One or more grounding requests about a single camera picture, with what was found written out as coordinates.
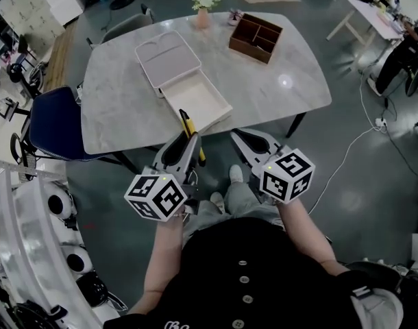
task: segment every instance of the concrete floor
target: concrete floor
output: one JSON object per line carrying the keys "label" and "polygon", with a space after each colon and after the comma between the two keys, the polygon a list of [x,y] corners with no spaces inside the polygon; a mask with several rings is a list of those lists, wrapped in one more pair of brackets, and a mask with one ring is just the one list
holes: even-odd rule
{"label": "concrete floor", "polygon": [[[110,25],[138,13],[141,2],[153,8],[159,21],[193,14],[190,0],[136,0],[125,9],[113,12]],[[316,164],[312,187],[302,196],[306,208],[310,209],[348,145],[369,129],[360,103],[360,74],[347,69],[360,45],[344,29],[331,42],[325,40],[349,12],[349,4],[346,0],[302,0],[301,3],[251,5],[243,0],[224,0],[214,10],[229,8],[287,16],[310,45],[327,79],[332,104],[308,113],[289,140],[284,137],[292,118],[256,127],[274,135],[281,143],[300,148]],[[69,85],[76,86],[84,77],[90,54],[85,38],[98,42],[103,34],[100,29],[108,19],[107,6],[99,4],[80,16]],[[360,30],[368,28],[359,16],[354,19],[354,25]],[[384,42],[376,39],[361,63],[369,64],[383,47]],[[401,80],[396,79],[390,89]],[[362,91],[370,118],[375,119],[382,111],[382,101],[364,82]],[[418,172],[418,135],[413,129],[418,122],[418,95],[407,98],[400,86],[391,99],[398,117],[393,121],[393,116],[385,114],[389,132]],[[208,164],[199,170],[199,187],[202,195],[208,197],[214,190],[225,190],[228,167],[239,163],[239,159],[228,134],[206,136],[203,146]],[[146,149],[126,154],[140,167],[151,163],[154,157]],[[111,292],[131,306],[143,290],[155,229],[154,223],[139,218],[123,199],[133,175],[123,167],[99,161],[70,162],[66,170],[93,264]],[[407,263],[411,255],[411,234],[418,231],[418,179],[408,170],[387,135],[370,132],[354,144],[312,218],[333,240],[341,261],[368,257],[383,258],[387,263]]]}

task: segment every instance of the white button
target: white button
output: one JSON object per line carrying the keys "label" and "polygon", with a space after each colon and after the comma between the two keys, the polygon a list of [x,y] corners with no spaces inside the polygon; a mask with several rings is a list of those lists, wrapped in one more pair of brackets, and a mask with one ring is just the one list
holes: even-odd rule
{"label": "white button", "polygon": [[252,297],[252,296],[249,296],[249,295],[244,295],[244,296],[243,296],[243,301],[244,301],[246,304],[251,304],[251,303],[253,302],[253,297]]}
{"label": "white button", "polygon": [[244,322],[241,319],[237,319],[236,321],[232,323],[232,327],[236,329],[242,329],[244,328]]}
{"label": "white button", "polygon": [[243,284],[247,284],[250,281],[250,279],[249,277],[242,276],[241,278],[239,278],[239,281],[242,282]]}

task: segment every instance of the shoe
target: shoe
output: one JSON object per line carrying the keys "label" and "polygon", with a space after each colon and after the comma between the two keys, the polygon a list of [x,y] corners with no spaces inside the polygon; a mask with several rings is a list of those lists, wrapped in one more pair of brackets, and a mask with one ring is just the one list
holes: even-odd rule
{"label": "shoe", "polygon": [[218,209],[221,211],[221,213],[225,213],[225,206],[224,206],[224,199],[222,194],[220,194],[218,191],[215,191],[215,193],[213,193],[210,196],[210,201],[216,206],[218,207]]}
{"label": "shoe", "polygon": [[241,171],[241,167],[239,167],[237,164],[231,166],[229,170],[229,178],[230,184],[235,182],[244,182],[243,171]]}
{"label": "shoe", "polygon": [[367,83],[371,87],[371,89],[375,92],[376,95],[381,97],[382,95],[376,90],[376,83],[372,78],[367,78]]}

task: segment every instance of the desk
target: desk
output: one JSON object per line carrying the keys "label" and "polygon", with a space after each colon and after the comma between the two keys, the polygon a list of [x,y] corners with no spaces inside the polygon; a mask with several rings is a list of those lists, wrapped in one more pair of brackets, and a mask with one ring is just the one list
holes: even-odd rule
{"label": "desk", "polygon": [[[364,45],[362,51],[358,53],[355,57],[354,62],[351,65],[351,68],[355,67],[358,64],[361,56],[369,48],[370,44],[375,39],[376,35],[379,34],[385,40],[399,40],[401,35],[398,34],[390,25],[387,25],[378,15],[377,12],[380,11],[379,8],[375,6],[370,6],[368,3],[363,3],[359,0],[348,0],[349,3],[354,7],[350,13],[334,28],[334,30],[326,37],[326,40],[331,40],[331,38],[337,33],[343,26],[346,26],[349,31]],[[370,31],[367,39],[365,40],[352,25],[349,24],[349,19],[352,15],[358,11],[362,16],[371,24],[373,29]]]}
{"label": "desk", "polygon": [[228,13],[211,14],[198,30],[194,16],[156,23],[96,47],[84,78],[82,134],[88,154],[123,151],[167,142],[182,126],[165,99],[151,88],[134,48],[177,30],[201,60],[202,71],[233,107],[204,134],[226,132],[327,106],[331,95],[310,47],[280,14],[251,13],[279,25],[282,35],[269,64],[228,48],[234,30]]}

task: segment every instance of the flower vase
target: flower vase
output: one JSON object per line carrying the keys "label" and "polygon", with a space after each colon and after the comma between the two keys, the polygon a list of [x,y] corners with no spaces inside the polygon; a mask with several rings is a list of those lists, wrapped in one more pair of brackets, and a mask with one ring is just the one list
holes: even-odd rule
{"label": "flower vase", "polygon": [[195,25],[199,29],[205,29],[209,27],[208,9],[201,8],[198,10],[197,19],[195,20]]}

